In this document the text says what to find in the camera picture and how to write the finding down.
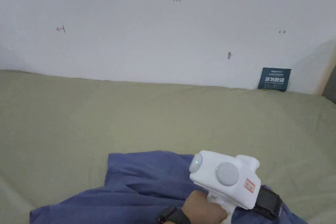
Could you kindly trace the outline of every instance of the red label sticker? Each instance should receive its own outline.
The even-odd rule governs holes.
[[[245,187],[246,187],[251,193],[254,192],[255,185],[254,185],[250,180],[247,179],[247,180],[245,181]]]

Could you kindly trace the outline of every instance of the device handle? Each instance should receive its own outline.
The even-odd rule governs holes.
[[[231,218],[232,218],[233,212],[235,211],[237,205],[226,202],[223,200],[221,196],[213,194],[211,192],[209,192],[207,196],[207,200],[209,202],[219,204],[227,212],[227,218],[224,221],[222,221],[221,224],[231,224]]]

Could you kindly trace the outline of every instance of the dark blue card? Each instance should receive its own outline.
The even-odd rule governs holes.
[[[291,69],[263,68],[258,89],[273,89],[285,92]]]

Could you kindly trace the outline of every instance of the round white button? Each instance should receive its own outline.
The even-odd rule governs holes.
[[[190,164],[189,171],[191,173],[197,172],[198,169],[200,168],[200,165],[202,163],[202,155],[201,154],[196,154]]]
[[[221,163],[216,168],[216,177],[222,185],[233,186],[239,180],[239,171],[232,163]]]

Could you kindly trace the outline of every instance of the hand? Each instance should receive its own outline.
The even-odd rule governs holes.
[[[227,212],[218,204],[207,201],[207,195],[193,191],[184,202],[182,211],[191,224],[219,224],[227,218]]]

